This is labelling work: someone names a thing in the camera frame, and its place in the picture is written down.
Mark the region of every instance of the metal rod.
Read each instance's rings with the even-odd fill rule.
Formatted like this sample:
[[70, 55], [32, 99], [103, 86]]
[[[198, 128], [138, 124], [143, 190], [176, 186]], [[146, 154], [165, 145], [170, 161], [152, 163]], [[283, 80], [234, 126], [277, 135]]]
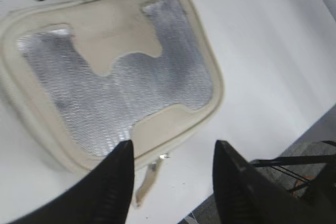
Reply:
[[292, 175], [292, 174], [290, 174], [290, 173], [286, 173], [286, 172], [284, 172], [284, 171], [282, 171], [282, 170], [280, 170], [280, 169], [278, 169], [278, 168], [275, 168], [275, 167], [273, 167], [273, 166], [271, 166], [271, 168], [272, 169], [274, 169], [274, 170], [277, 170], [277, 171], [279, 171], [279, 172], [281, 172], [281, 173], [283, 173], [283, 174], [286, 174], [286, 175], [288, 175], [288, 176], [290, 176], [290, 177], [292, 177], [292, 178], [295, 178], [295, 179], [297, 179], [297, 180], [299, 180], [299, 181], [301, 181], [301, 182], [306, 182], [305, 180], [302, 180], [301, 178], [298, 178], [298, 177], [295, 177], [294, 175]]
[[302, 178], [303, 180], [305, 180], [305, 181], [307, 181], [307, 182], [310, 182], [309, 179], [307, 179], [307, 178], [301, 176], [300, 174], [297, 174], [297, 173], [293, 172], [292, 170], [286, 169], [286, 168], [284, 168], [284, 167], [282, 167], [282, 166], [278, 166], [278, 167], [280, 167], [281, 169], [284, 169], [284, 170], [288, 171], [289, 173], [292, 173], [292, 174], [294, 174], [294, 175], [296, 175], [296, 176]]
[[335, 155], [323, 156], [300, 156], [300, 157], [278, 157], [271, 160], [257, 160], [258, 163], [252, 164], [254, 167], [270, 167], [270, 166], [284, 166], [284, 165], [308, 165], [320, 163], [334, 163]]

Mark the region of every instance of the silver foil lining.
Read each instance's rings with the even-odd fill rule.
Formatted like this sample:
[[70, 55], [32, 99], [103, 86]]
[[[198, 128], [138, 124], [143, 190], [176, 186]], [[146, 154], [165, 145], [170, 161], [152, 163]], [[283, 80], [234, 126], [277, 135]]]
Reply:
[[130, 139], [133, 126], [148, 115], [178, 103], [198, 110], [212, 97], [210, 74], [180, 2], [157, 0], [142, 11], [155, 27], [162, 55], [128, 54], [105, 77], [75, 51], [70, 29], [17, 41], [73, 141], [92, 155], [106, 156]]

